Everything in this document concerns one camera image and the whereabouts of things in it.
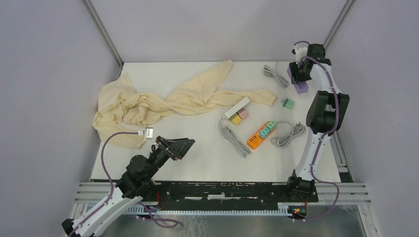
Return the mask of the purple power strip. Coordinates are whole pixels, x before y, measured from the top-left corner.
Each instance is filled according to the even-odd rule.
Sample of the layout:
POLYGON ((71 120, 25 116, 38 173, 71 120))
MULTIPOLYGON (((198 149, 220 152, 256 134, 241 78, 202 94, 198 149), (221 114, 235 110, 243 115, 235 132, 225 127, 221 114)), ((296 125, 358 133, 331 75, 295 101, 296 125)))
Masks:
POLYGON ((291 67, 290 66, 288 66, 288 68, 287 68, 287 74, 288 74, 289 78, 291 79, 292 85, 294 86, 294 88, 295 88, 295 90, 298 94, 304 94, 304 93, 308 92, 309 86, 305 81, 296 82, 296 83, 293 82, 293 77, 292 77, 292 74, 291 74, 291 67))

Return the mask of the green plug adapter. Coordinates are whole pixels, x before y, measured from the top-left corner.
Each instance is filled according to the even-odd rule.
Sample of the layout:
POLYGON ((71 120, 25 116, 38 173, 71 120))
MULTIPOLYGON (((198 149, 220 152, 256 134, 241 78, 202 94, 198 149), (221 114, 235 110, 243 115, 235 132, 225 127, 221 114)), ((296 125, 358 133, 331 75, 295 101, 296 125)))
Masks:
POLYGON ((283 99, 282 106, 286 109, 292 110, 294 108, 294 101, 288 98, 283 99))

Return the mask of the yellow plug adapter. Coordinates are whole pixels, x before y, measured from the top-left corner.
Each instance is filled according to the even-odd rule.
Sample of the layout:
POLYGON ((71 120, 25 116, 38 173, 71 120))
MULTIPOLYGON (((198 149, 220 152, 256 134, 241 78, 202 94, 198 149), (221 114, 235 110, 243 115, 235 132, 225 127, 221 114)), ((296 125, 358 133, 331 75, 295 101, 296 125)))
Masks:
POLYGON ((238 125, 242 119, 238 114, 234 114, 232 117, 229 118, 229 120, 234 124, 234 125, 238 125))

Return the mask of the white power strip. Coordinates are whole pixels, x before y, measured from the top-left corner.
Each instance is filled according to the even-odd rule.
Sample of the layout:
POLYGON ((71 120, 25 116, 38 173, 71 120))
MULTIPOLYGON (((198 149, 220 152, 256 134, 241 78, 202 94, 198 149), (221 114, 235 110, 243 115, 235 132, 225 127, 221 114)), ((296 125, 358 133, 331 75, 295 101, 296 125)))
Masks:
POLYGON ((234 114, 236 114, 240 109, 244 108, 250 102, 249 97, 244 97, 241 101, 239 101, 236 105, 230 108, 227 112, 224 113, 224 119, 230 119, 234 114))

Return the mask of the pink plug adapter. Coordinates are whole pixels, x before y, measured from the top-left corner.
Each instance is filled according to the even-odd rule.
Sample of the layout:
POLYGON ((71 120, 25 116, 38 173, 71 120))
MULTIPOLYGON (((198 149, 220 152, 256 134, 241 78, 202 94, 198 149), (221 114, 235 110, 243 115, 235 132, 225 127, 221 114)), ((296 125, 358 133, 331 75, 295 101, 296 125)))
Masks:
POLYGON ((239 111, 237 111, 237 115, 241 118, 241 120, 244 120, 249 116, 248 112, 244 108, 241 108, 239 111))

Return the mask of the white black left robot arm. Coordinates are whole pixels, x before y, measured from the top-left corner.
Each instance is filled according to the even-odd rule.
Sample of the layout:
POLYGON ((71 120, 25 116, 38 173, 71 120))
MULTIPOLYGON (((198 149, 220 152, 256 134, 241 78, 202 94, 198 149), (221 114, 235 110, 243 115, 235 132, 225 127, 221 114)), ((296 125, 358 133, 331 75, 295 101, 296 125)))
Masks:
POLYGON ((148 157, 136 155, 131 158, 125 173, 110 184, 109 193, 91 210, 76 219, 62 222, 69 237, 99 237, 130 207, 155 196, 153 176, 169 160, 181 160, 194 145, 188 138, 166 139, 158 136, 155 148, 148 157))

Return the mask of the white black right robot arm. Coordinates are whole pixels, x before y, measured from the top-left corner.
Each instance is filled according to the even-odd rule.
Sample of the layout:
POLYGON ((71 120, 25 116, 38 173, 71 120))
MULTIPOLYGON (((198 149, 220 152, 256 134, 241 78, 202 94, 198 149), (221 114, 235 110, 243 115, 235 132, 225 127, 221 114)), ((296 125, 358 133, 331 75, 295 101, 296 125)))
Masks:
POLYGON ((336 85, 332 63, 322 44, 308 43, 303 47, 298 41, 293 44, 292 54, 295 55, 295 61, 289 64, 292 84, 312 80, 317 90, 306 116, 308 137, 303 155, 285 188, 289 200, 299 201, 314 192, 320 157, 331 136, 340 129, 350 97, 336 85))

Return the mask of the cream yellow cloth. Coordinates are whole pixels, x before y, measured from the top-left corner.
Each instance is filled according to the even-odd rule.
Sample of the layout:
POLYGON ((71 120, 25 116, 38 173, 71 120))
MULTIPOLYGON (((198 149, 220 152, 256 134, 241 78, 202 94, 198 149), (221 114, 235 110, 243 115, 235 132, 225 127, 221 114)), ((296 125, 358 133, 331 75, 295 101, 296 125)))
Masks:
POLYGON ((236 105, 245 97, 267 106, 275 103, 277 96, 265 89, 221 90, 233 66, 231 60, 217 62, 176 87, 165 99, 151 92, 137 92, 129 75, 121 74, 102 87, 92 126, 100 139, 106 141, 114 133, 124 131, 122 122, 145 128, 174 113, 196 116, 220 106, 236 105))

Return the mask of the orange power strip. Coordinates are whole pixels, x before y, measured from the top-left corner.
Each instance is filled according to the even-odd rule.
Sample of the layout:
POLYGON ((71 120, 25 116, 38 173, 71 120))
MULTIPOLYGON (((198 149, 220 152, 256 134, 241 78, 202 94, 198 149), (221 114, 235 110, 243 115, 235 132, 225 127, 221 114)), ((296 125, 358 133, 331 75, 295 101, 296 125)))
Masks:
POLYGON ((265 138, 265 139, 261 139, 258 135, 258 132, 265 128, 265 126, 269 123, 270 121, 267 121, 262 127, 259 128, 259 130, 257 130, 256 133, 254 133, 248 140, 247 140, 247 146, 252 149, 255 150, 256 148, 258 148, 269 136, 270 134, 272 134, 272 132, 276 129, 271 131, 270 134, 265 138))

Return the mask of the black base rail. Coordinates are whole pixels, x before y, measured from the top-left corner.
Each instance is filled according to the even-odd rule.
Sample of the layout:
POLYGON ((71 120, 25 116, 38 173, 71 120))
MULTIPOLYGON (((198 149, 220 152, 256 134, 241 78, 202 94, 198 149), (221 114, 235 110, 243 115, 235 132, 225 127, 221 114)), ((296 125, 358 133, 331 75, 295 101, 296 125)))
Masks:
POLYGON ((158 181, 142 202, 164 211, 262 211, 318 200, 316 190, 294 191, 286 183, 158 181))

